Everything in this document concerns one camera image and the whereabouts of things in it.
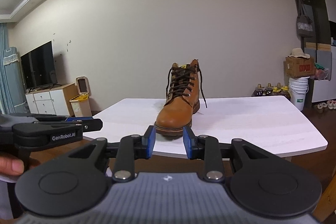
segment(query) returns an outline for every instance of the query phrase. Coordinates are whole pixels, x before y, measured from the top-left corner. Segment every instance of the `white wall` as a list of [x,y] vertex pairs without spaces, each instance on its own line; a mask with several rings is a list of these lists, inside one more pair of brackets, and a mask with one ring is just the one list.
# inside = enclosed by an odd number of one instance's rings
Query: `white wall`
[[91,108],[102,110],[164,98],[171,64],[193,58],[207,98],[283,82],[283,60],[300,46],[296,16],[295,0],[47,0],[9,42],[25,54],[52,40],[59,83],[87,76]]

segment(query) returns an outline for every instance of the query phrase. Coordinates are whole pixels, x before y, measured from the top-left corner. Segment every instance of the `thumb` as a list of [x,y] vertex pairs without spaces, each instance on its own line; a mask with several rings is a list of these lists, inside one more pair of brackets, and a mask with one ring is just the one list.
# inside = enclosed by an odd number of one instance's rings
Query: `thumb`
[[0,152],[0,173],[9,176],[21,175],[24,171],[23,161],[13,155]]

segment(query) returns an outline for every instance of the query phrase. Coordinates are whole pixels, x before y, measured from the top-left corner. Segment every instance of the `bottle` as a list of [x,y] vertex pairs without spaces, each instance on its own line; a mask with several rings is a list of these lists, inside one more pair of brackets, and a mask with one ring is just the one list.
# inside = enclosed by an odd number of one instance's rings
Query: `bottle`
[[272,91],[273,91],[273,87],[272,87],[271,83],[268,83],[267,87],[265,89],[265,95],[269,96],[272,93]]
[[288,86],[283,86],[280,91],[280,95],[285,96],[288,100],[291,100]]
[[272,93],[269,95],[269,96],[277,96],[277,95],[280,95],[280,91],[281,91],[281,89],[279,89],[278,87],[274,87],[273,88],[273,91],[272,91]]
[[258,86],[255,88],[252,96],[253,97],[260,97],[260,96],[264,96],[264,95],[265,95],[264,87],[261,86],[261,84],[258,84]]

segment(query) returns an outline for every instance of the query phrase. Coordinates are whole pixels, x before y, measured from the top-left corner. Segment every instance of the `shoe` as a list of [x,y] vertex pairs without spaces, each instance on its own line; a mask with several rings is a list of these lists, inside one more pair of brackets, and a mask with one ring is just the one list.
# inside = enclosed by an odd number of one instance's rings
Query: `shoe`
[[321,104],[323,106],[323,111],[327,111],[328,110],[328,105],[325,102],[323,102]]
[[314,107],[317,110],[317,112],[319,112],[319,113],[323,112],[323,106],[322,106],[322,104],[316,104],[316,105],[314,105]]
[[167,100],[154,124],[157,133],[167,136],[182,136],[183,127],[192,125],[192,115],[200,108],[198,72],[201,77],[201,93],[207,107],[198,60],[194,59],[191,64],[181,67],[174,63],[168,73]]
[[333,100],[329,100],[327,102],[327,106],[328,106],[329,109],[334,109],[334,101]]

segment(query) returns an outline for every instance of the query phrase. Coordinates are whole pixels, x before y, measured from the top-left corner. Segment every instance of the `boot heel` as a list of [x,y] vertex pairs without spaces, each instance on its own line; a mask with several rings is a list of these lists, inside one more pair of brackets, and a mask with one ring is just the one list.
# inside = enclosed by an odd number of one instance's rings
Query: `boot heel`
[[194,105],[193,114],[195,114],[200,108],[200,101],[198,100],[197,103]]

